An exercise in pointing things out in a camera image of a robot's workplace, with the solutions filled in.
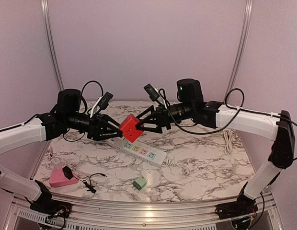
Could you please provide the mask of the red cube socket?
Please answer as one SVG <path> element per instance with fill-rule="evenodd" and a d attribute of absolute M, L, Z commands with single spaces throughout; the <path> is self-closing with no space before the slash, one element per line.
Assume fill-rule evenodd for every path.
<path fill-rule="evenodd" d="M 138 130 L 136 128 L 136 124 L 138 122 L 139 119 L 133 114 L 130 114 L 119 126 L 119 129 L 123 133 L 123 137 L 125 137 L 131 143 L 135 142 L 144 132 L 143 130 Z"/>

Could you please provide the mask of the white multicolour power strip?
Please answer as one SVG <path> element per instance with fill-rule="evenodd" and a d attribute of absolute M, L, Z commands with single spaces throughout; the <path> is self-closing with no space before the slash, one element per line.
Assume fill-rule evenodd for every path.
<path fill-rule="evenodd" d="M 107 143 L 123 153 L 159 168 L 163 165 L 167 157 L 166 152 L 137 140 L 132 143 L 125 138 L 112 138 L 107 140 Z"/>

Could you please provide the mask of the black power adapter with cable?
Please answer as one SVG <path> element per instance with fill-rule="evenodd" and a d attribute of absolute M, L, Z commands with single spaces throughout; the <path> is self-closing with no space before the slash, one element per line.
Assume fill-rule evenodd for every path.
<path fill-rule="evenodd" d="M 103 177 L 107 177 L 106 174 L 104 174 L 104 173 L 99 173 L 99 172 L 98 172 L 98 173 L 94 173 L 94 174 L 90 175 L 90 176 L 89 176 L 89 182 L 87 182 L 86 180 L 84 180 L 84 179 L 79 179 L 77 176 L 75 176 L 74 173 L 72 172 L 72 170 L 71 170 L 68 166 L 63 167 L 62 171 L 63 171 L 64 176 L 65 176 L 67 179 L 69 179 L 69 180 L 71 180 L 71 179 L 76 179 L 76 180 L 78 180 L 78 181 L 81 181 L 81 182 L 85 185 L 85 187 L 87 188 L 87 191 L 90 191 L 90 192 L 93 193 L 93 194 L 95 194 L 97 190 L 96 190 L 96 189 L 94 188 L 94 186 L 92 185 L 91 178 L 94 177 L 94 176 L 97 176 L 97 175 L 100 175 L 100 176 L 103 176 Z"/>

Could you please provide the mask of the green plug adapter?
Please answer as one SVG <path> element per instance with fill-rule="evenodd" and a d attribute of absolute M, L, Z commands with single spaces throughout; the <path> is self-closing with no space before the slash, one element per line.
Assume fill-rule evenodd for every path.
<path fill-rule="evenodd" d="M 132 183 L 133 187 L 138 191 L 142 190 L 147 185 L 147 180 L 143 176 L 137 178 Z"/>

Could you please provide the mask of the pink triangular power strip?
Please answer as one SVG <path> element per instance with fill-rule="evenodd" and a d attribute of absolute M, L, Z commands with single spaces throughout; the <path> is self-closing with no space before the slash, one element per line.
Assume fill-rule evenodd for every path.
<path fill-rule="evenodd" d="M 51 176 L 49 178 L 49 184 L 51 187 L 62 187 L 62 186 L 67 186 L 67 185 L 72 185 L 72 184 L 77 184 L 78 180 L 76 179 L 67 179 L 63 171 L 61 170 L 55 170 L 53 169 Z"/>

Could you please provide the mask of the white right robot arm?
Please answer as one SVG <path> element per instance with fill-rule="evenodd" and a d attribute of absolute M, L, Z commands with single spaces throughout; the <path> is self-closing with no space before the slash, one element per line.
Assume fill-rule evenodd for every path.
<path fill-rule="evenodd" d="M 294 134 L 297 124 L 286 110 L 269 113 L 245 109 L 243 103 L 232 106 L 226 101 L 205 102 L 200 81 L 195 79 L 177 81 L 179 102 L 176 104 L 169 103 L 164 89 L 156 89 L 147 84 L 144 90 L 152 101 L 158 103 L 158 107 L 151 106 L 137 116 L 137 130 L 162 133 L 164 127 L 170 129 L 171 124 L 175 124 L 185 133 L 200 135 L 179 124 L 183 120 L 192 119 L 196 124 L 212 129 L 205 132 L 205 135 L 227 128 L 242 134 L 242 142 L 251 162 L 256 166 L 256 173 L 232 205 L 232 210 L 238 215 L 244 214 L 251 207 L 251 201 L 270 186 L 282 170 L 297 160 Z"/>

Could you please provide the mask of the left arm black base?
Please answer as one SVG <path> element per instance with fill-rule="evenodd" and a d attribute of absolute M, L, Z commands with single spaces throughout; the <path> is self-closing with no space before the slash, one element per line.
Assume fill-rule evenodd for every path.
<path fill-rule="evenodd" d="M 35 180 L 35 182 L 38 184 L 42 193 L 36 201 L 31 201 L 30 209 L 49 215 L 53 215 L 56 212 L 63 210 L 63 217 L 68 218 L 70 215 L 71 203 L 53 200 L 48 188 L 40 181 Z"/>

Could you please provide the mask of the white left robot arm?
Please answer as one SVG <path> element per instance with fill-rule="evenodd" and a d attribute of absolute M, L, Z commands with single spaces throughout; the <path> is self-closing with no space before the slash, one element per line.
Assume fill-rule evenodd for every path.
<path fill-rule="evenodd" d="M 107 108 L 113 95 L 106 92 L 96 102 L 92 115 L 79 112 L 84 100 L 81 91 L 65 89 L 58 93 L 57 104 L 49 113 L 37 114 L 28 121 L 0 130 L 0 156 L 36 142 L 50 141 L 69 129 L 85 133 L 87 139 L 102 141 L 121 137 L 119 123 L 100 111 Z M 52 213 L 56 203 L 43 183 L 26 179 L 0 165 L 0 188 L 35 202 L 45 213 Z"/>

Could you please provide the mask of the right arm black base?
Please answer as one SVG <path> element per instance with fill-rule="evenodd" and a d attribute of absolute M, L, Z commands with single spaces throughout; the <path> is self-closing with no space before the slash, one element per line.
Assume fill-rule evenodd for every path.
<path fill-rule="evenodd" d="M 256 199 L 252 200 L 244 195 L 244 189 L 247 183 L 241 189 L 236 201 L 216 205 L 215 214 L 219 219 L 234 218 L 257 212 Z"/>

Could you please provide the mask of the aluminium front rail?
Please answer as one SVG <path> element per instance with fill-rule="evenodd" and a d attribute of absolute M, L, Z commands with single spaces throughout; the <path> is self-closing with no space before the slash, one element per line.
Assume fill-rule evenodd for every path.
<path fill-rule="evenodd" d="M 108 201 L 56 193 L 53 198 L 72 204 L 67 230 L 233 230 L 231 222 L 246 217 L 220 220 L 215 213 L 216 205 L 235 197 L 173 203 Z M 284 230 L 272 193 L 264 194 L 264 200 L 264 215 L 252 230 Z M 29 203 L 16 195 L 0 229 L 38 229 L 37 223 L 46 225 L 45 220 L 46 214 L 30 210 Z"/>

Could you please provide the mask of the left aluminium frame post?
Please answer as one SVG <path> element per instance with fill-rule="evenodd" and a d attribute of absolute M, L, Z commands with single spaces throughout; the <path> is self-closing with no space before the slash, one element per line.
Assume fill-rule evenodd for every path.
<path fill-rule="evenodd" d="M 45 25 L 48 49 L 50 52 L 51 62 L 52 62 L 52 66 L 53 66 L 54 74 L 55 74 L 55 80 L 56 80 L 58 89 L 60 91 L 62 91 L 65 89 L 65 87 L 64 87 L 64 82 L 63 82 L 62 76 L 61 76 L 59 63 L 57 60 L 55 42 L 54 42 L 53 33 L 52 33 L 52 25 L 51 25 L 48 0 L 41 0 L 41 7 L 42 7 L 42 14 L 43 14 L 43 20 L 44 20 L 44 25 Z"/>

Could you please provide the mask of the aluminium frame post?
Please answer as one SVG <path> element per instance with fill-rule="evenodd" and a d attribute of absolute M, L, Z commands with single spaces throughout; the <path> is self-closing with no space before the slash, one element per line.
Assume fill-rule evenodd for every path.
<path fill-rule="evenodd" d="M 52 62 L 52 66 L 53 66 L 54 74 L 55 74 L 55 80 L 56 80 L 58 89 L 60 91 L 62 91 L 65 89 L 65 87 L 64 87 L 64 82 L 63 82 L 62 76 L 61 76 L 59 63 L 57 60 L 55 42 L 54 42 L 53 33 L 52 33 L 52 25 L 51 25 L 48 0 L 41 0 L 41 7 L 42 7 L 42 14 L 43 14 L 43 20 L 44 20 L 44 25 L 45 25 L 48 49 L 50 52 L 51 62 Z"/>
<path fill-rule="evenodd" d="M 242 57 L 244 54 L 244 50 L 247 44 L 250 26 L 251 26 L 251 15 L 252 15 L 252 9 L 253 9 L 253 0 L 247 0 L 245 4 L 245 11 L 244 11 L 244 17 L 242 22 L 242 29 L 238 44 L 237 53 L 235 56 L 234 64 L 231 70 L 230 78 L 228 81 L 227 89 L 225 92 L 224 100 L 226 98 L 227 93 L 232 90 L 235 86 L 235 82 L 238 78 L 238 73 L 242 61 Z"/>

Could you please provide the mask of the right aluminium frame post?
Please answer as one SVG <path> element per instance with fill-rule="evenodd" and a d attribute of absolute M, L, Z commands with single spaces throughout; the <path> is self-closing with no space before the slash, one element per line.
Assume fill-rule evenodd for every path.
<path fill-rule="evenodd" d="M 250 26 L 251 26 L 251 15 L 252 15 L 252 9 L 253 9 L 253 0 L 247 0 L 245 4 L 245 11 L 244 11 L 244 17 L 242 22 L 242 29 L 238 44 L 237 53 L 235 56 L 234 64 L 231 70 L 230 78 L 228 81 L 227 89 L 225 92 L 224 100 L 226 98 L 227 93 L 232 90 L 235 86 L 235 82 L 238 78 L 238 73 L 242 61 L 242 57 L 244 54 L 244 50 L 247 44 Z"/>

